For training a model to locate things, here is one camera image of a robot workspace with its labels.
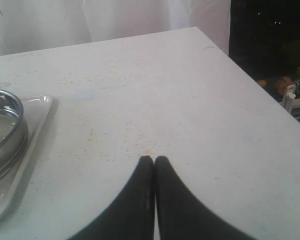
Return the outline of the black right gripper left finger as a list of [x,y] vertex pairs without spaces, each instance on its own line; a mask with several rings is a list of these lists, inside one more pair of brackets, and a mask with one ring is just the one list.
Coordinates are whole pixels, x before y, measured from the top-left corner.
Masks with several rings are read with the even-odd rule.
[[112,203],[72,240],[152,240],[155,223],[154,162],[140,157]]

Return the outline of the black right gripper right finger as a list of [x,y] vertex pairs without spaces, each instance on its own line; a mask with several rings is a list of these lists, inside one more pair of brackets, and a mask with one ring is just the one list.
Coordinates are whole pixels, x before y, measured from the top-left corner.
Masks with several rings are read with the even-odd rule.
[[162,240],[241,240],[243,233],[205,207],[179,178],[169,159],[154,163],[158,227]]

